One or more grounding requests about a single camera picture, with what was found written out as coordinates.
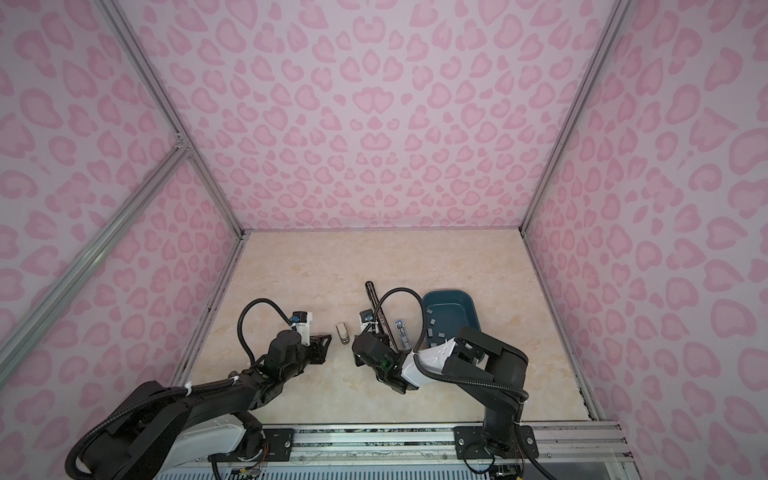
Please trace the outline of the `black long stapler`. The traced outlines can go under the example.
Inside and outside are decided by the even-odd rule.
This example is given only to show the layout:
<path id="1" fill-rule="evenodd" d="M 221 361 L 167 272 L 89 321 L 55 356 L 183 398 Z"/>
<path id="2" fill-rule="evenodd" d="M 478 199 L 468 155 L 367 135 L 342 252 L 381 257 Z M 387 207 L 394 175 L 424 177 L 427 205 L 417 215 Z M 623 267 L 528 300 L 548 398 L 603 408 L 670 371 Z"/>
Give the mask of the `black long stapler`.
<path id="1" fill-rule="evenodd" d="M 386 315 L 383 311 L 382 302 L 381 302 L 381 299 L 379 298 L 379 295 L 376 292 L 374 283 L 372 281 L 366 281 L 365 289 L 366 289 L 366 294 L 373 307 L 373 311 L 374 311 L 373 317 L 376 323 L 376 331 L 378 333 L 385 334 L 388 338 L 389 346 L 394 350 L 398 350 L 398 345 L 396 343 L 394 334 L 389 326 Z"/>

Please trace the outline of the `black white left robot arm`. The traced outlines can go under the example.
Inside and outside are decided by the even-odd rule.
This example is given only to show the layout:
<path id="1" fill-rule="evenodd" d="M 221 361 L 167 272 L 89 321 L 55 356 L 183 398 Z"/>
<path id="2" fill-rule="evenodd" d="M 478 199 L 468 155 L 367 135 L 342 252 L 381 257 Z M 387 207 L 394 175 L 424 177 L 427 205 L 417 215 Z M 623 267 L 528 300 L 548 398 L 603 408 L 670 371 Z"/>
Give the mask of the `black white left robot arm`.
<path id="1" fill-rule="evenodd" d="M 64 461 L 72 479 L 152 479 L 182 433 L 233 416 L 247 433 L 260 434 L 250 412 L 277 398 L 285 383 L 309 365 L 325 362 L 332 336 L 312 335 L 304 344 L 294 330 L 278 333 L 256 363 L 230 377 L 200 385 L 137 387 L 105 420 L 71 447 Z"/>

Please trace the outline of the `light blue mini stapler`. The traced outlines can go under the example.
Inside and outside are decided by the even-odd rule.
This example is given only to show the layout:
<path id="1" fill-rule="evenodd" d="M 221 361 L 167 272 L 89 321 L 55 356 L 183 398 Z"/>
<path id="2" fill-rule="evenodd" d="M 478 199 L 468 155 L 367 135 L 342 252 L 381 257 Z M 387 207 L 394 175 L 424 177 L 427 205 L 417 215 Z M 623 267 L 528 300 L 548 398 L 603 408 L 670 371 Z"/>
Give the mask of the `light blue mini stapler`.
<path id="1" fill-rule="evenodd" d="M 399 335 L 401 344 L 403 346 L 403 349 L 406 350 L 406 351 L 412 350 L 413 347 L 412 347 L 412 344 L 410 342 L 410 339 L 409 339 L 409 336 L 408 336 L 407 329 L 406 329 L 404 321 L 402 319 L 397 319 L 395 321 L 395 327 L 396 327 L 396 330 L 398 332 L 398 335 Z"/>

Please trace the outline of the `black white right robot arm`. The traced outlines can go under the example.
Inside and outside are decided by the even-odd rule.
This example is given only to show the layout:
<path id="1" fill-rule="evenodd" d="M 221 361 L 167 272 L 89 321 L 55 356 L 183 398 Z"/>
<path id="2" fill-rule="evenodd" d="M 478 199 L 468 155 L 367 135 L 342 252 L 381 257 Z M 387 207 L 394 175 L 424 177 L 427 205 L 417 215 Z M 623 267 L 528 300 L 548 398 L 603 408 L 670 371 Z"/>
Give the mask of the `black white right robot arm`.
<path id="1" fill-rule="evenodd" d="M 501 458 L 522 452 L 519 422 L 528 356 L 477 329 L 464 327 L 447 342 L 423 351 L 396 351 L 371 332 L 352 344 L 356 360 L 399 394 L 431 383 L 455 385 L 484 407 L 483 448 Z"/>

